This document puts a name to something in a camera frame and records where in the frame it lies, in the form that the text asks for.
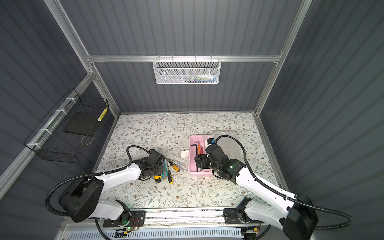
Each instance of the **black wire basket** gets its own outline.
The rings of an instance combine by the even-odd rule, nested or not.
[[[48,126],[38,130],[40,137],[30,142],[31,134],[24,145],[43,160],[80,163],[109,111],[108,101],[76,94],[56,111],[57,116]]]

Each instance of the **white wire basket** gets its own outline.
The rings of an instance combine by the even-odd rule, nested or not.
[[[156,83],[159,84],[217,84],[221,62],[217,61],[153,61]]]

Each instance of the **white plastic clip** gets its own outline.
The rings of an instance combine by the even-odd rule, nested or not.
[[[65,115],[67,115],[67,113],[65,112],[64,109],[58,109],[58,110],[56,110],[56,111],[62,111]]]
[[[49,131],[48,128],[46,128],[46,129],[39,129],[39,131],[47,131],[47,133],[49,133],[49,135],[52,135],[51,131]]]
[[[66,99],[71,99],[74,101],[74,103],[76,103],[76,99],[74,99],[74,98],[66,98]]]
[[[36,146],[38,149],[40,149],[40,144],[39,143],[27,143],[28,146]]]

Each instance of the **floral tablecloth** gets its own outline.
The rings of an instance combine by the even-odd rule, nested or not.
[[[168,158],[185,162],[180,151],[189,149],[189,136],[233,131],[247,151],[255,173],[277,185],[252,113],[210,114],[135,114],[121,115],[117,121],[98,170],[123,166],[128,162],[126,147],[139,145],[154,148]],[[144,151],[130,149],[133,159],[146,156]],[[115,186],[101,194],[104,199],[119,199],[130,208],[236,206],[244,197],[265,202],[247,189],[212,177],[192,177],[172,169],[174,184],[165,179],[136,180]]]

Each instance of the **screwdriver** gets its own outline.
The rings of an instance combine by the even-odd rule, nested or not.
[[[172,178],[172,175],[171,175],[171,173],[170,173],[170,169],[168,169],[168,171],[167,171],[167,173],[168,173],[168,182],[169,182],[169,184],[173,184],[173,178]]]
[[[173,184],[173,178],[172,178],[172,175],[170,174],[170,170],[168,170],[168,182],[169,184]]]
[[[167,158],[167,161],[169,164],[172,165],[173,169],[176,171],[176,172],[179,172],[180,169],[176,166],[176,164],[174,162],[171,162],[168,158]]]

